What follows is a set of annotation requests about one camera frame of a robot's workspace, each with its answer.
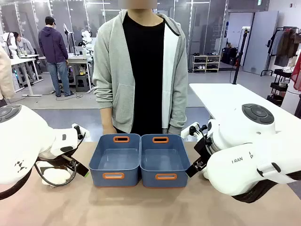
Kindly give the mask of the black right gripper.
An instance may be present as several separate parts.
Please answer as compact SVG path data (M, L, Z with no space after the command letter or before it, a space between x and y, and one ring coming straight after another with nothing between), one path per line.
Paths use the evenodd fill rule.
M201 172L207 166L208 160L212 155L210 145L212 144L210 138L202 138L194 146L194 150L199 154L199 157L191 164L185 171L188 177L193 177L198 172Z

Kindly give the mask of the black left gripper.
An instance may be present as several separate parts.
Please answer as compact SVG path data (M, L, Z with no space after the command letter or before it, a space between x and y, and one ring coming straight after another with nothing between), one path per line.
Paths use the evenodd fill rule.
M60 167L63 166L63 168L68 170L68 172L71 174L73 172L76 172L81 176L87 176L89 174L89 169L72 156L61 155L55 160Z

